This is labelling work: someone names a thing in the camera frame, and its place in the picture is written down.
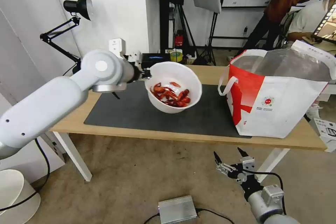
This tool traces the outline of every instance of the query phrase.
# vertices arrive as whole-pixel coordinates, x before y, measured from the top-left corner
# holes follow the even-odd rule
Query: cooked crawfish
[[[189,89],[186,89],[184,91],[182,91],[178,97],[177,97],[177,100],[178,101],[181,101],[184,97],[186,97],[187,95],[189,94]]]
[[[180,86],[179,84],[177,84],[176,82],[170,82],[170,84],[172,84],[173,86],[178,87],[178,88],[181,87],[181,86]]]
[[[176,82],[170,83],[176,87],[178,85]],[[151,87],[150,91],[158,100],[172,107],[186,107],[188,103],[190,103],[190,98],[188,97],[188,89],[180,92],[180,94],[177,96],[171,88],[162,87],[161,82],[159,82],[154,86],[153,90]]]

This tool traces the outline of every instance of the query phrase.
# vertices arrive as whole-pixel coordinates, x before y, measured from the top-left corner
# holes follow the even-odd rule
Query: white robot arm
[[[280,187],[277,185],[262,186],[255,174],[264,174],[254,171],[254,158],[238,148],[242,158],[240,163],[228,165],[223,163],[216,152],[215,162],[217,170],[231,179],[234,179],[244,191],[244,198],[251,206],[251,211],[260,224],[299,224],[288,216],[285,210],[283,184],[280,176]]]
[[[0,118],[0,160],[17,153],[83,104],[92,87],[95,92],[126,89],[126,83],[142,77],[138,62],[123,56],[123,40],[111,40],[110,50],[93,50],[71,77],[56,77],[15,104]]]

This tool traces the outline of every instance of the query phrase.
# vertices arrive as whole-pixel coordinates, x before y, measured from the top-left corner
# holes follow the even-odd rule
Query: bag handle
[[[229,93],[230,90],[231,90],[231,88],[232,88],[232,86],[233,86],[233,84],[234,84],[235,82],[238,83],[238,79],[237,79],[236,77],[232,76],[232,77],[230,78],[230,80],[227,82],[227,85],[226,85],[224,91],[222,92],[222,91],[221,91],[221,85],[223,84],[223,81],[224,81],[224,78],[226,77],[226,74],[227,74],[227,73],[224,72],[224,73],[222,74],[222,76],[220,77],[220,79],[219,79],[218,93],[219,93],[220,96],[224,96],[224,95],[226,95],[227,93]]]

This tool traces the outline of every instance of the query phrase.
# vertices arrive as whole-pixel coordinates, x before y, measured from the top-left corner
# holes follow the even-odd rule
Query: monitor
[[[324,16],[312,37],[336,44],[336,4]]]

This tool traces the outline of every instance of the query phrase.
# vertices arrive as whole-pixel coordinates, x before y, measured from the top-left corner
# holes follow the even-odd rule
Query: shopping bag
[[[286,137],[330,80],[336,59],[296,41],[290,49],[246,50],[230,62],[226,95],[240,135]]]

